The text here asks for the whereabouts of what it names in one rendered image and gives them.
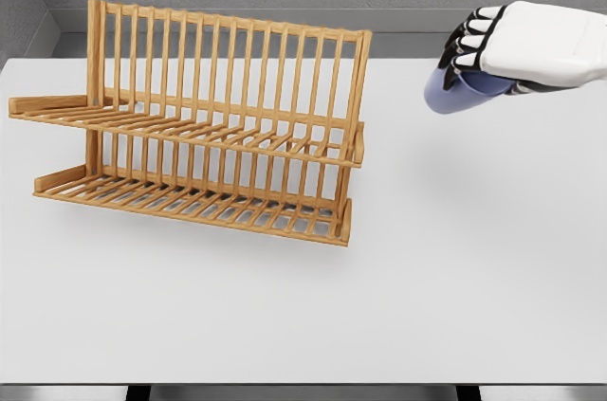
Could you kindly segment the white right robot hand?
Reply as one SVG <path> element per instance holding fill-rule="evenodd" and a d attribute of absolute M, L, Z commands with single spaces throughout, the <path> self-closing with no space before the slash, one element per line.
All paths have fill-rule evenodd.
<path fill-rule="evenodd" d="M 479 71 L 515 81 L 516 94 L 607 81 L 607 14 L 525 1 L 481 7 L 451 33 L 438 67 L 444 90 Z"/>

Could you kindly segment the blue cup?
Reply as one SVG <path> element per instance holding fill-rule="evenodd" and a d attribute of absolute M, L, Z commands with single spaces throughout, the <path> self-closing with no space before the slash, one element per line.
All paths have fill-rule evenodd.
<path fill-rule="evenodd" d="M 456 78 L 450 90 L 444 90 L 446 71 L 447 69 L 436 68 L 424 90 L 426 103 L 439 114 L 450 114 L 480 105 L 506 93 L 516 83 L 482 71 L 464 71 Z"/>

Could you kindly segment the wooden two-tier dish rack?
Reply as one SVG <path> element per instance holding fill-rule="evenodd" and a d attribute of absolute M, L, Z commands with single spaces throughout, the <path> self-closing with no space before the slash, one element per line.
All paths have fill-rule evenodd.
<path fill-rule="evenodd" d="M 37 196 L 337 246 L 372 34 L 90 0 L 86 91 L 9 100 L 84 129 Z"/>

